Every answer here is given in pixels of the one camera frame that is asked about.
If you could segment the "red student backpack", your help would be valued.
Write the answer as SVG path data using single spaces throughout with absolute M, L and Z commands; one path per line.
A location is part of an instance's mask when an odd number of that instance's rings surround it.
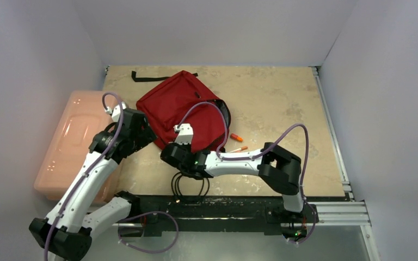
M 155 132 L 155 145 L 163 150 L 177 137 L 174 126 L 188 123 L 193 129 L 191 151 L 214 151 L 223 144 L 224 132 L 231 124 L 231 112 L 224 100 L 216 96 L 197 77 L 197 73 L 181 71 L 171 77 L 137 77 L 135 82 L 158 82 L 136 102 Z

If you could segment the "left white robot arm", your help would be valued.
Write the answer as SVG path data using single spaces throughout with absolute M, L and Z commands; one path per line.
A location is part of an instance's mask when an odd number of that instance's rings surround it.
M 45 260 L 82 260 L 93 240 L 119 220 L 140 217 L 140 199 L 117 193 L 110 202 L 88 213 L 106 179 L 121 161 L 156 139 L 144 112 L 116 109 L 111 123 L 93 137 L 85 161 L 59 203 L 45 218 L 34 218 L 29 230 L 44 248 Z

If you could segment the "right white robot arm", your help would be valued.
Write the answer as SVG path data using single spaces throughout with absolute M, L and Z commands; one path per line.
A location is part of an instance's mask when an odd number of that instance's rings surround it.
M 285 217 L 297 221 L 305 214 L 301 189 L 302 160 L 294 153 L 267 142 L 264 148 L 236 153 L 203 150 L 193 153 L 189 145 L 170 143 L 160 158 L 194 179 L 225 175 L 260 177 L 272 190 L 281 194 Z

